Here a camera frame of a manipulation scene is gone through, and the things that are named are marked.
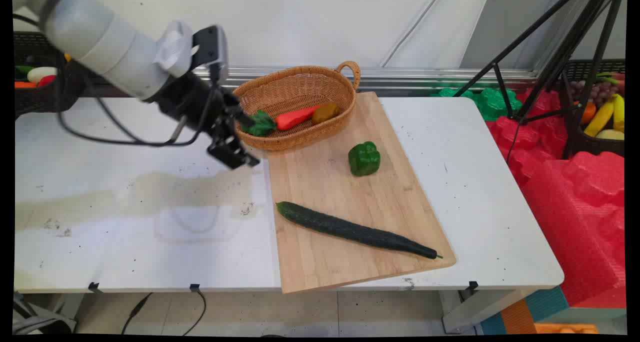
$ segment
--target white table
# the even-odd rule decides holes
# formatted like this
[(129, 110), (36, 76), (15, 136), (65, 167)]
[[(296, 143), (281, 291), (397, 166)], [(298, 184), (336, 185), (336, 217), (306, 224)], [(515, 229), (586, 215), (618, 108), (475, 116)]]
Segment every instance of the white table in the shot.
[[(147, 140), (176, 123), (153, 104), (106, 98)], [(454, 266), (339, 290), (477, 291), (444, 317), (454, 331), (564, 274), (473, 101), (380, 98), (457, 257)], [(91, 98), (65, 113), (90, 135), (124, 139)], [(191, 137), (183, 132), (181, 140)], [(14, 287), (23, 294), (279, 290), (268, 160), (230, 171), (187, 147), (98, 144), (55, 114), (15, 123)]]

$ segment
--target power cord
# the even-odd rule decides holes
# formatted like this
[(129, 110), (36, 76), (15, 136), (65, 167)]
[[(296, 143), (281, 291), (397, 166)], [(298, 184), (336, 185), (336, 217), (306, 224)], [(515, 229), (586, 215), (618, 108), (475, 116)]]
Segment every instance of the power cord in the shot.
[(142, 306), (144, 306), (145, 303), (147, 303), (147, 300), (149, 299), (149, 296), (151, 296), (153, 294), (154, 294), (153, 292), (150, 292), (144, 298), (142, 298), (142, 300), (139, 301), (135, 305), (135, 307), (133, 307), (133, 310), (131, 310), (131, 313), (128, 314), (128, 319), (126, 319), (124, 327), (122, 327), (122, 332), (120, 333), (121, 335), (124, 335), (125, 331), (127, 330), (127, 326), (129, 325), (131, 320), (138, 314), (138, 312), (140, 312), (140, 310), (142, 310)]
[[(207, 300), (204, 298), (204, 294), (202, 294), (200, 291), (196, 291), (199, 296), (202, 298), (202, 304), (204, 306), (204, 308), (202, 308), (202, 313), (200, 314), (200, 317), (198, 317), (198, 320), (196, 321), (196, 323), (193, 324), (193, 326), (191, 326), (187, 332), (185, 332), (183, 334), (183, 336), (186, 336), (189, 332), (192, 332), (192, 329), (194, 329), (196, 326), (198, 326), (198, 324), (200, 323), (202, 317), (204, 316), (205, 312), (207, 312)], [(129, 323), (131, 322), (131, 320), (140, 312), (140, 310), (142, 310), (142, 307), (147, 303), (147, 299), (149, 299), (149, 296), (153, 295), (153, 292), (150, 292), (149, 294), (147, 294), (144, 298), (142, 298), (142, 300), (140, 300), (137, 305), (135, 305), (135, 307), (133, 307), (133, 310), (131, 310), (131, 313), (129, 313), (128, 315), (128, 319), (126, 319), (126, 322), (124, 324), (124, 326), (122, 327), (122, 332), (120, 333), (121, 335), (124, 335), (125, 331), (127, 330), (127, 326), (129, 326)]]
[(516, 138), (518, 137), (518, 130), (520, 129), (522, 123), (522, 119), (518, 120), (518, 127), (516, 127), (516, 132), (513, 135), (513, 142), (511, 142), (511, 146), (509, 147), (509, 152), (507, 153), (507, 167), (509, 166), (509, 157), (511, 157), (512, 155), (512, 150), (514, 149), (514, 146), (516, 144)]
[(200, 317), (198, 318), (198, 320), (196, 321), (196, 323), (193, 324), (193, 326), (191, 326), (191, 328), (189, 328), (187, 330), (187, 332), (185, 332), (183, 334), (183, 336), (186, 336), (187, 333), (192, 332), (192, 329), (194, 329), (194, 327), (198, 326), (198, 323), (200, 323), (200, 320), (202, 319), (202, 317), (204, 316), (204, 313), (207, 312), (207, 300), (204, 298), (204, 295), (202, 294), (202, 292), (200, 291), (196, 291), (200, 297), (202, 298), (202, 304), (204, 306), (204, 308), (202, 308), (202, 313), (200, 314)]
[[(33, 25), (35, 27), (39, 27), (38, 23), (28, 17), (25, 16), (21, 16), (20, 14), (16, 14), (13, 13), (13, 18), (23, 21), (25, 23), (28, 23), (30, 25)], [(210, 111), (210, 107), (212, 105), (212, 101), (214, 99), (214, 95), (216, 94), (220, 94), (220, 91), (218, 91), (217, 89), (212, 88), (208, 94), (208, 97), (206, 98), (206, 104), (203, 110), (202, 115), (200, 116), (200, 119), (198, 121), (198, 128), (196, 130), (196, 132), (194, 133), (193, 137), (186, 141), (186, 142), (176, 142), (176, 133), (174, 133), (174, 135), (172, 135), (172, 137), (170, 137), (169, 140), (165, 141), (165, 142), (148, 142), (148, 141), (144, 141), (142, 139), (140, 139), (139, 137), (135, 136), (132, 132), (130, 132), (130, 130), (126, 129), (121, 123), (120, 121), (115, 117), (115, 115), (111, 112), (111, 110), (109, 109), (109, 107), (107, 107), (105, 101), (103, 101), (102, 98), (100, 98), (98, 96), (98, 94), (96, 94), (96, 91), (94, 89), (94, 84), (91, 82), (91, 80), (89, 79), (89, 77), (87, 76), (86, 73), (83, 73), (82, 77), (84, 79), (84, 82), (87, 85), (87, 89), (89, 89), (89, 93), (93, 96), (93, 98), (98, 102), (98, 104), (100, 105), (100, 107), (102, 108), (102, 110), (105, 112), (105, 114), (109, 117), (109, 119), (116, 125), (116, 127), (119, 128), (119, 130), (122, 131), (122, 133), (124, 133), (125, 135), (127, 135), (128, 137), (130, 137), (132, 139), (132, 141), (121, 141), (121, 140), (117, 140), (117, 139), (105, 139), (102, 137), (94, 137), (92, 135), (86, 135), (83, 134), (81, 132), (78, 132), (77, 130), (73, 130), (73, 128), (69, 127), (69, 125), (67, 125), (67, 122), (65, 121), (64, 115), (62, 114), (62, 108), (61, 108), (61, 101), (62, 101), (62, 86), (65, 84), (66, 82), (66, 77), (65, 74), (63, 73), (63, 68), (64, 68), (64, 55), (62, 54), (62, 52), (58, 51), (58, 53), (56, 54), (56, 58), (55, 58), (55, 66), (57, 67), (58, 70), (58, 74), (56, 76), (56, 79), (58, 80), (55, 85), (55, 92), (54, 92), (54, 104), (55, 104), (55, 112), (57, 113), (57, 121), (58, 123), (60, 123), (60, 126), (62, 126), (62, 128), (64, 128), (64, 130), (66, 130), (67, 132), (69, 132), (70, 134), (79, 137), (80, 139), (85, 139), (85, 140), (89, 140), (89, 141), (94, 141), (94, 142), (100, 142), (103, 144), (115, 144), (115, 145), (130, 145), (130, 146), (151, 146), (151, 147), (165, 147), (165, 146), (174, 146), (174, 147), (182, 147), (182, 146), (189, 146), (190, 144), (194, 143), (196, 139), (198, 139), (198, 136), (201, 134), (201, 132), (204, 129), (204, 121), (206, 119), (206, 116), (208, 116), (208, 112)]]

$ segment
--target green bell pepper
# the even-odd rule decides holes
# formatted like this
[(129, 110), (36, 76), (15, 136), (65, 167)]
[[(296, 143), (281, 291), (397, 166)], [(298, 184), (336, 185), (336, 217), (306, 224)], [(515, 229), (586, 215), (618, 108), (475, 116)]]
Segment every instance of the green bell pepper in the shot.
[(349, 151), (349, 166), (354, 176), (366, 176), (380, 168), (380, 152), (372, 141), (356, 144)]

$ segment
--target black basket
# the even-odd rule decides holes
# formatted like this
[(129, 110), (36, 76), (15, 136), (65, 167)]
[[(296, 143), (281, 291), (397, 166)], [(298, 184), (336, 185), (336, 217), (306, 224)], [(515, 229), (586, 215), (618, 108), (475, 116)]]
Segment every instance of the black basket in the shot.
[[(25, 65), (29, 56), (48, 58), (53, 62), (56, 60), (58, 51), (52, 46), (46, 37), (39, 32), (13, 32), (13, 64), (14, 66)], [(71, 60), (62, 67), (64, 73), (64, 85), (62, 86), (62, 98), (60, 108), (66, 111), (76, 103), (78, 96), (85, 90), (83, 74), (88, 70)], [(15, 118), (29, 112), (55, 112), (56, 105), (54, 92), (57, 83), (61, 78), (55, 78), (53, 82), (42, 87), (35, 88), (15, 88)]]
[[(590, 59), (576, 59), (567, 62), (564, 67), (564, 73), (567, 77), (567, 81), (580, 81), (586, 80), (589, 76), (589, 72), (592, 69), (594, 61)], [(624, 73), (625, 60), (624, 59), (602, 59), (597, 73), (613, 72)], [(578, 98), (569, 96), (570, 87), (564, 81), (560, 82), (560, 103), (562, 103), (562, 109), (567, 109), (572, 105), (572, 99)], [(564, 117), (564, 124), (567, 131), (570, 130), (571, 120), (573, 113), (567, 113)], [(605, 126), (605, 129), (613, 128), (613, 118)], [(571, 146), (569, 146), (569, 155), (573, 155), (579, 151), (586, 151), (593, 155), (599, 155), (602, 152), (611, 152), (622, 157), (625, 156), (625, 142), (617, 139), (602, 139), (591, 137), (583, 132), (583, 129), (578, 127), (573, 133), (571, 140)]]

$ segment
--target fruit basket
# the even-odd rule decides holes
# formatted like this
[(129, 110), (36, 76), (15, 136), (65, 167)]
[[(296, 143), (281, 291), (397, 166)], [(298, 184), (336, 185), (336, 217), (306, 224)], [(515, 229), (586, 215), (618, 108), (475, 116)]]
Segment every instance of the fruit basket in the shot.
[[(562, 103), (562, 109), (567, 109), (571, 106), (572, 101), (575, 101), (579, 98), (578, 93), (581, 90), (580, 85), (584, 86), (584, 80), (588, 77), (588, 74), (592, 68), (593, 61), (589, 59), (580, 59), (573, 60), (567, 62), (564, 67), (564, 74), (567, 77), (567, 80), (562, 80), (560, 82), (560, 103)], [(613, 73), (624, 73), (626, 71), (625, 60), (624, 59), (603, 59), (600, 62), (600, 66), (598, 69), (598, 73), (603, 72), (613, 72)], [(597, 88), (596, 94), (590, 95), (591, 103), (596, 105), (596, 108), (599, 108), (602, 103), (602, 100), (606, 96), (602, 94), (603, 91), (600, 89), (608, 87), (608, 94), (611, 92), (617, 92), (615, 89), (611, 90), (611, 86), (603, 86), (602, 84), (595, 84), (594, 89)], [(571, 121), (573, 115), (571, 113), (566, 114), (564, 123), (567, 128), (567, 131), (571, 128)], [(592, 153), (593, 155), (599, 155), (599, 153), (608, 151), (615, 153), (624, 157), (625, 155), (625, 141), (619, 139), (603, 139), (591, 137), (590, 135), (585, 134), (583, 125), (579, 126), (576, 131), (574, 131), (574, 136), (570, 139), (571, 145), (569, 146), (570, 155), (573, 155), (579, 151), (586, 151), (588, 153)], [(613, 118), (611, 118), (608, 123), (605, 125), (604, 130), (610, 130), (613, 128)]]
[[(53, 61), (58, 51), (49, 43), (46, 37), (39, 32), (13, 32), (13, 64), (20, 66), (25, 64), (27, 57), (49, 57)], [(78, 96), (85, 90), (85, 82), (82, 78), (87, 69), (71, 61), (64, 65), (64, 85), (60, 108), (66, 111), (78, 100)], [(17, 119), (19, 115), (29, 112), (55, 112), (54, 92), (62, 78), (56, 78), (50, 84), (35, 88), (14, 89), (14, 113)]]
[[(349, 67), (353, 82), (341, 71)], [(238, 137), (247, 145), (266, 151), (280, 151), (313, 142), (342, 130), (354, 110), (361, 71), (356, 62), (346, 61), (332, 70), (320, 66), (298, 66), (250, 80), (233, 93), (248, 115), (265, 111), (272, 119), (304, 108), (336, 103), (338, 114), (322, 123), (304, 121), (288, 130), (275, 130), (266, 137), (251, 135), (235, 124)]]

